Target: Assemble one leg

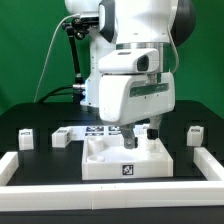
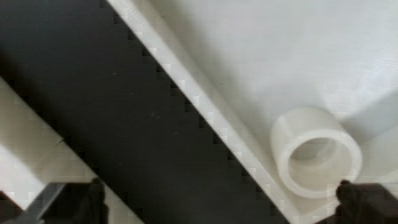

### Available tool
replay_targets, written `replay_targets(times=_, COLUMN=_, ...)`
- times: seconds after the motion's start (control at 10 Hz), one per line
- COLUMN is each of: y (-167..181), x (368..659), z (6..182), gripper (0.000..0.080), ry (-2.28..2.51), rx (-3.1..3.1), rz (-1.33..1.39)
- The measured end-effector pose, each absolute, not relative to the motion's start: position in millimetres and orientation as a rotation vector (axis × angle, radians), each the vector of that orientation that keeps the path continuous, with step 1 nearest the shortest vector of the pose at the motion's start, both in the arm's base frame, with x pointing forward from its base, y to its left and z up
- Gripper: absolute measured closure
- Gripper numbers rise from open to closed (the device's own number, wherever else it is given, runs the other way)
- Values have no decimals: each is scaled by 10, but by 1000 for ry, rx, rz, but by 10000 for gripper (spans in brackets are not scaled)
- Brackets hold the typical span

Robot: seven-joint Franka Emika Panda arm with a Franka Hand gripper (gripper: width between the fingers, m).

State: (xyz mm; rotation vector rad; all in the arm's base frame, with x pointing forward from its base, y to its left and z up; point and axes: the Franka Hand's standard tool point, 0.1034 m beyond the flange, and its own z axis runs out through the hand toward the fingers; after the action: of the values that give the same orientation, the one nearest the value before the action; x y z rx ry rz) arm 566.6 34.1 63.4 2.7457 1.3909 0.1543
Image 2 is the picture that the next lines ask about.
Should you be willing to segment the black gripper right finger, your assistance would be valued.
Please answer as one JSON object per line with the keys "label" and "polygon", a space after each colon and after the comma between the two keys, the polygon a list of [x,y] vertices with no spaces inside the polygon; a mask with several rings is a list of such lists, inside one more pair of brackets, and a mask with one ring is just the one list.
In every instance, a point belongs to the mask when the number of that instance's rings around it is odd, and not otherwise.
{"label": "black gripper right finger", "polygon": [[398,224],[398,183],[342,181],[328,224]]}

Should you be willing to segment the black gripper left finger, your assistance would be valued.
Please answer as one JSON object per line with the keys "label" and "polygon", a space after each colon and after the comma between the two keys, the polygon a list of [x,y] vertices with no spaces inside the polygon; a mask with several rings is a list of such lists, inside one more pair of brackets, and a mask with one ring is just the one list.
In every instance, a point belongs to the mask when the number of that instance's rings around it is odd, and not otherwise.
{"label": "black gripper left finger", "polygon": [[11,224],[109,224],[109,213],[98,178],[90,182],[52,182]]}

